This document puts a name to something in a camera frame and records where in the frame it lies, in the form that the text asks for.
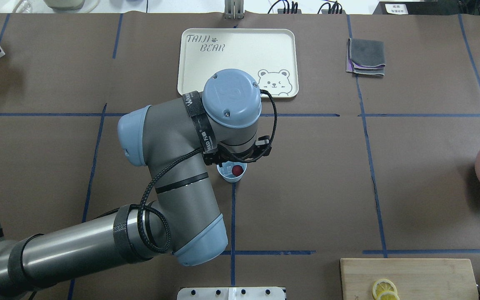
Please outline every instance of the red fruit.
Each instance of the red fruit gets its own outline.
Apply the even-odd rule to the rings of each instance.
[[[235,165],[235,166],[232,168],[232,172],[233,172],[232,174],[233,174],[234,176],[237,176],[237,177],[238,177],[238,176],[242,175],[242,173],[244,173],[244,169],[242,168],[241,165]]]

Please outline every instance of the light blue plastic cover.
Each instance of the light blue plastic cover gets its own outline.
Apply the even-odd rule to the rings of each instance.
[[[150,106],[130,112],[118,121],[118,139],[125,157],[137,167],[145,165],[142,146],[143,124]]]
[[[202,97],[207,114],[229,128],[253,125],[263,107],[257,81],[237,69],[217,72],[207,80]]]
[[[225,250],[227,243],[223,214],[220,214],[192,241],[189,241],[173,255],[183,266],[195,266],[217,257]]]

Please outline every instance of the folded cloth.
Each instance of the folded cloth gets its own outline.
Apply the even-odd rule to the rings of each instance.
[[[346,72],[375,76],[385,74],[384,42],[349,38],[345,56]]]

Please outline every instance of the yellow lemon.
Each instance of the yellow lemon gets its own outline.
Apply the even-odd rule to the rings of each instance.
[[[382,292],[394,292],[394,294],[398,294],[398,289],[396,288],[396,285],[394,283],[386,278],[379,279],[375,281],[372,287],[372,295],[374,299],[377,299],[377,296],[379,296]]]
[[[395,292],[387,290],[379,294],[375,300],[400,300],[400,298]]]

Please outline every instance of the bear face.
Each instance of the bear face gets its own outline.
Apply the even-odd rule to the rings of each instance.
[[[288,95],[292,91],[292,84],[288,79],[290,72],[280,70],[279,72],[259,71],[259,87],[267,90],[272,95]]]

